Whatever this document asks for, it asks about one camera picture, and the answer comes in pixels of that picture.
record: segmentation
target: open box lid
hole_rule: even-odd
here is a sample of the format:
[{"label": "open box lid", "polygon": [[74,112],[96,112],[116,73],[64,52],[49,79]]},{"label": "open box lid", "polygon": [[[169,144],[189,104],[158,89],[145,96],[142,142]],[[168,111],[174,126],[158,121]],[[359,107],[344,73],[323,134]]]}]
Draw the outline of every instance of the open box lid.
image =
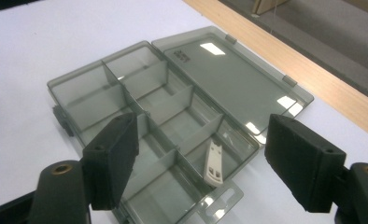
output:
[{"label": "open box lid", "polygon": [[152,45],[262,144],[270,114],[293,118],[314,99],[216,27],[169,36]]}]

